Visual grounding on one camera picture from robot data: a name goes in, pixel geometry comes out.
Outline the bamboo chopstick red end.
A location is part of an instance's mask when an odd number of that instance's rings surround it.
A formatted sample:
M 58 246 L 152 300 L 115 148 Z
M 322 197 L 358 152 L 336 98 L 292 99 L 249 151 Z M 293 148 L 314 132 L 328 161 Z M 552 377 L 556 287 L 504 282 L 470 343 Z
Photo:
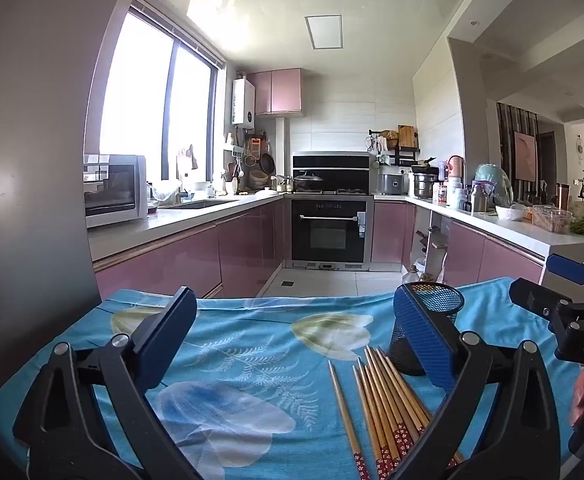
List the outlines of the bamboo chopstick red end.
M 429 423 L 432 420 L 432 415 L 431 413 L 429 413 L 429 411 L 427 411 L 427 408 L 424 406 L 424 404 L 422 403 L 422 401 L 418 398 L 418 396 L 415 394 L 414 390 L 411 388 L 411 386 L 407 383 L 406 379 L 403 378 L 403 381 L 406 383 L 408 392 L 411 396 L 411 399 L 417 404 L 417 410 L 420 413 L 420 416 L 423 419 L 423 425 L 425 427 L 424 431 L 419 434 L 419 437 L 421 437 L 422 434 L 424 434 L 425 430 L 427 429 L 427 427 L 429 426 Z
M 377 397 L 377 404 L 380 407 L 381 424 L 386 434 L 389 451 L 391 451 L 392 456 L 397 462 L 401 462 L 409 451 L 409 445 L 405 441 L 405 437 L 408 435 L 406 433 L 407 428 L 403 423 L 403 419 L 392 396 L 388 393 L 383 376 L 380 374 L 380 370 L 377 367 L 377 363 L 375 363 L 369 346 L 365 347 L 365 359 L 367 359 L 368 372 L 371 377 L 375 396 Z
M 382 435 L 379 433 L 377 423 L 375 422 L 372 405 L 365 390 L 365 381 L 357 367 L 353 366 L 353 373 L 357 385 L 360 403 L 362 406 L 363 416 L 365 416 L 365 427 L 367 427 L 368 438 L 372 446 L 372 454 L 374 458 L 375 468 L 377 468 L 377 477 L 381 480 L 388 478 L 389 470 L 385 460 L 385 445 L 382 442 Z
M 386 413 L 381 402 L 380 395 L 375 389 L 368 369 L 358 360 L 358 372 L 362 380 L 363 390 L 372 417 L 377 443 L 379 444 L 381 457 L 386 469 L 386 478 L 389 478 L 397 466 L 397 452 L 391 426 L 386 419 Z
M 423 419 L 417 410 L 417 404 L 411 399 L 406 383 L 403 381 L 403 378 L 399 376 L 397 370 L 392 366 L 388 356 L 385 356 L 380 348 L 374 348 L 374 352 L 380 358 L 389 378 L 391 378 L 391 382 L 397 391 L 397 396 L 399 396 L 400 402 L 403 404 L 403 407 L 411 420 L 411 426 L 417 434 L 421 434 L 425 429 Z
M 419 436 L 417 428 L 414 427 L 410 414 L 406 408 L 406 404 L 403 403 L 403 398 L 400 396 L 399 389 L 395 385 L 395 380 L 392 378 L 391 372 L 386 365 L 383 356 L 377 352 L 377 349 L 370 349 L 371 359 L 377 366 L 381 382 L 387 389 L 386 396 L 388 396 L 389 403 L 393 404 L 396 408 L 397 415 L 395 419 L 400 424 L 405 426 L 407 434 L 409 434 L 410 442 L 414 443 Z

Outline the bamboo chopstick lone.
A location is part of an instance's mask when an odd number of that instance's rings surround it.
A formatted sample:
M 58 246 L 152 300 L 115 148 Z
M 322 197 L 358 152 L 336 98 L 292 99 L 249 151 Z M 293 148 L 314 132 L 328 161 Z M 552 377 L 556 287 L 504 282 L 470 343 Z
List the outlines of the bamboo chopstick lone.
M 341 414 L 341 419 L 345 428 L 345 434 L 350 446 L 351 453 L 353 453 L 358 477 L 360 480 L 370 480 L 371 477 L 369 475 L 367 465 L 365 465 L 365 459 L 363 458 L 361 452 L 355 428 L 351 422 L 345 396 L 341 388 L 341 384 L 339 383 L 339 378 L 337 377 L 335 367 L 331 361 L 328 362 L 328 366 L 337 406 L 339 407 L 339 414 Z

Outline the black mesh utensil holder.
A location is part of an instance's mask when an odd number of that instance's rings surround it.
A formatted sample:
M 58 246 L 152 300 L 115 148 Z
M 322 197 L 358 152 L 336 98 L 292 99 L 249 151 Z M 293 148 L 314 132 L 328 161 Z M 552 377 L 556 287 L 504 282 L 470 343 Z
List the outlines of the black mesh utensil holder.
M 454 322 L 463 306 L 461 292 L 445 284 L 412 282 L 396 289 L 388 356 L 398 372 L 453 379 L 459 338 Z

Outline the green food cover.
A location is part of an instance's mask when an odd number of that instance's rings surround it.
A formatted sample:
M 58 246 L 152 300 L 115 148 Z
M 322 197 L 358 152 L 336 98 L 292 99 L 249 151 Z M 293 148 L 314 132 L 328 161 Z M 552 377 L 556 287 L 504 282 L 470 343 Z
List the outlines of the green food cover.
M 482 183 L 485 188 L 489 208 L 510 207 L 514 203 L 511 181 L 500 166 L 479 165 L 475 172 L 474 181 Z

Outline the stainless steel pot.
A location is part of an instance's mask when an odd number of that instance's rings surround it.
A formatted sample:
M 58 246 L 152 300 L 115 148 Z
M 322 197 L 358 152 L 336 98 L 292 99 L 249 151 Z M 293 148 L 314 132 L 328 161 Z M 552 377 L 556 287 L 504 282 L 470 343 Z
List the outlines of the stainless steel pot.
M 437 182 L 436 174 L 416 172 L 413 174 L 413 194 L 420 200 L 431 200 L 434 195 L 434 184 Z

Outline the blue floral tablecloth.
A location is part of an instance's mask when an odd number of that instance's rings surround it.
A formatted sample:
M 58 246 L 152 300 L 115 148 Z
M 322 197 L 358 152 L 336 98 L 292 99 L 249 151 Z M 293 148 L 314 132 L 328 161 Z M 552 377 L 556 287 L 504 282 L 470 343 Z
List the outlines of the blue floral tablecloth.
M 460 287 L 460 332 L 487 344 L 538 344 L 560 419 L 562 461 L 572 385 L 579 367 L 554 356 L 546 322 L 508 298 L 512 278 Z M 131 334 L 167 296 L 122 289 L 43 346 L 0 388 L 0 446 L 24 470 L 26 447 L 12 426 L 24 396 L 52 348 L 101 347 Z M 332 362 L 365 463 L 365 434 L 353 366 L 363 348 L 387 348 L 394 328 L 394 292 L 361 297 L 198 299 L 196 320 L 162 382 L 147 392 L 170 437 L 204 479 L 359 479 L 329 372 Z

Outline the black built-in oven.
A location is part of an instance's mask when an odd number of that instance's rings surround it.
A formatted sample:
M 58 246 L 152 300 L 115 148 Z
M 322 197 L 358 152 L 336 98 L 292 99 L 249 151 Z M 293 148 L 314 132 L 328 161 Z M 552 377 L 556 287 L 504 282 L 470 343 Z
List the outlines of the black built-in oven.
M 370 269 L 373 205 L 369 195 L 293 194 L 289 211 L 289 268 Z

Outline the black range hood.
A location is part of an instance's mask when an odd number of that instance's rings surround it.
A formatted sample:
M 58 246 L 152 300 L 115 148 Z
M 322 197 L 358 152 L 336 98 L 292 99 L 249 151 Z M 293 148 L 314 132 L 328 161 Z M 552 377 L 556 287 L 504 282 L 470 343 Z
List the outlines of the black range hood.
M 292 177 L 304 172 L 321 177 L 321 193 L 368 195 L 370 166 L 367 152 L 302 152 L 292 156 Z

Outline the black wok with lid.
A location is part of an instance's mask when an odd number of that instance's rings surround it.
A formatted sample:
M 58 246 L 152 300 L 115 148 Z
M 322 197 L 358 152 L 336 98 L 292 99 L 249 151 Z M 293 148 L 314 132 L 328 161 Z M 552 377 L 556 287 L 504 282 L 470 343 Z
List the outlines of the black wok with lid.
M 298 174 L 293 179 L 294 191 L 296 193 L 321 193 L 323 191 L 324 180 L 314 174 Z

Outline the white microwave oven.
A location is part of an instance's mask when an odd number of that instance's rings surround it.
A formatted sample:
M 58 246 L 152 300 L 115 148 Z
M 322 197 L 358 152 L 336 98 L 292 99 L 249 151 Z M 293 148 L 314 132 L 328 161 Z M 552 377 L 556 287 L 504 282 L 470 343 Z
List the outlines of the white microwave oven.
M 147 166 L 142 155 L 84 155 L 88 229 L 147 217 Z

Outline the pink upper cabinet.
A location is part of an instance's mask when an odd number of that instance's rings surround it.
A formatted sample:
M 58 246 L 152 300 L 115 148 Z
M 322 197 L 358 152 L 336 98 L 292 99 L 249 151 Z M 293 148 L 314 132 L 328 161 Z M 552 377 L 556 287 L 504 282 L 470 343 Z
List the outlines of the pink upper cabinet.
M 255 88 L 257 116 L 291 116 L 303 112 L 303 73 L 300 68 L 267 70 L 247 75 Z

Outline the white water heater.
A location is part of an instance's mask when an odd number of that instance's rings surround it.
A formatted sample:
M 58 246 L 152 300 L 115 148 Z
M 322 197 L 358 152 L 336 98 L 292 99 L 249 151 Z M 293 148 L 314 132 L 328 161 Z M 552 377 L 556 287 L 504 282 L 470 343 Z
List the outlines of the white water heater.
M 232 123 L 243 129 L 254 128 L 255 87 L 243 77 L 232 83 Z

